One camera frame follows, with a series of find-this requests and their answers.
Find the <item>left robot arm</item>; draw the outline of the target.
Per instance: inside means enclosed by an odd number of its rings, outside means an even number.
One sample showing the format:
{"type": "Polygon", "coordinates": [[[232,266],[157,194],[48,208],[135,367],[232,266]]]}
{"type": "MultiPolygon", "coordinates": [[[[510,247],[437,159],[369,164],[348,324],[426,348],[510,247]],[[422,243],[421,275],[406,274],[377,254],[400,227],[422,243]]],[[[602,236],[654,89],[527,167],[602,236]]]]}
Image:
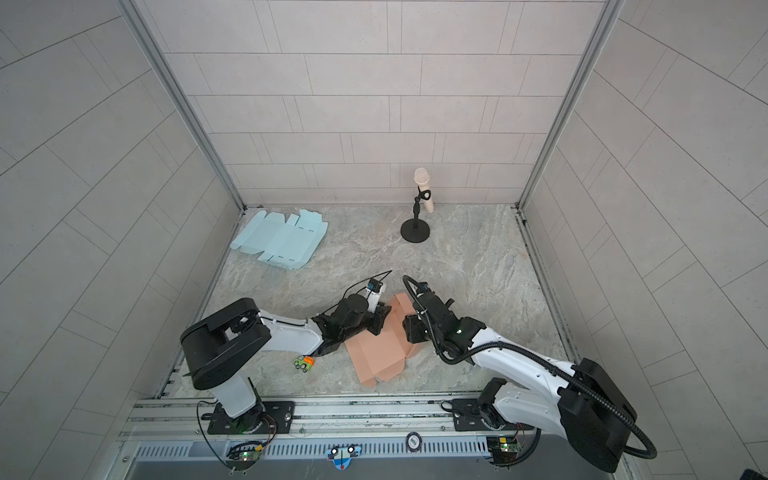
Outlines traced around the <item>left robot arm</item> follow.
{"type": "Polygon", "coordinates": [[[325,356],[365,330],[379,334],[390,311],[377,293],[369,298],[352,294],[331,314],[300,321],[262,311],[253,299],[241,298],[184,330],[180,344],[194,388],[212,392],[226,415],[237,419],[260,403],[241,373],[256,353],[325,356]]]}

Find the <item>pink paper box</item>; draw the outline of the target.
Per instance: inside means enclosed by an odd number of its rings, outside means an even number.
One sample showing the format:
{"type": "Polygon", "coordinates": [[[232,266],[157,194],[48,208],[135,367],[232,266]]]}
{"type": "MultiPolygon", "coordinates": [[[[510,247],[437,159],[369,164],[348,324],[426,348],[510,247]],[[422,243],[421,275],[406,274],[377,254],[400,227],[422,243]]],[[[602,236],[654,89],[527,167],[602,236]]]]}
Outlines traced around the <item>pink paper box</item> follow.
{"type": "Polygon", "coordinates": [[[415,314],[407,294],[395,295],[390,306],[392,310],[378,335],[365,330],[345,342],[358,379],[367,388],[399,375],[406,360],[423,349],[423,344],[408,341],[403,327],[405,318],[415,314]]]}

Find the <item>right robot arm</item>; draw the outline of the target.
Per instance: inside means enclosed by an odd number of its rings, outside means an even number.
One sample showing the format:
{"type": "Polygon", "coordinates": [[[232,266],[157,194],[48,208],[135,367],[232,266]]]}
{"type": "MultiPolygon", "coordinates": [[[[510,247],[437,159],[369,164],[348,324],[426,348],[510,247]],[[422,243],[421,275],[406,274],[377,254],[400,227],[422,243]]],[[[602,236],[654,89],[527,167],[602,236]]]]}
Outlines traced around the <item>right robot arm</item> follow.
{"type": "Polygon", "coordinates": [[[420,284],[409,291],[415,312],[406,331],[432,344],[448,365],[470,363],[495,372],[463,411],[490,430],[529,426],[534,436],[558,435],[587,462],[613,473],[623,455],[653,459],[657,449],[638,426],[637,414],[597,362],[577,364],[522,347],[471,317],[457,317],[450,301],[420,284]]]}

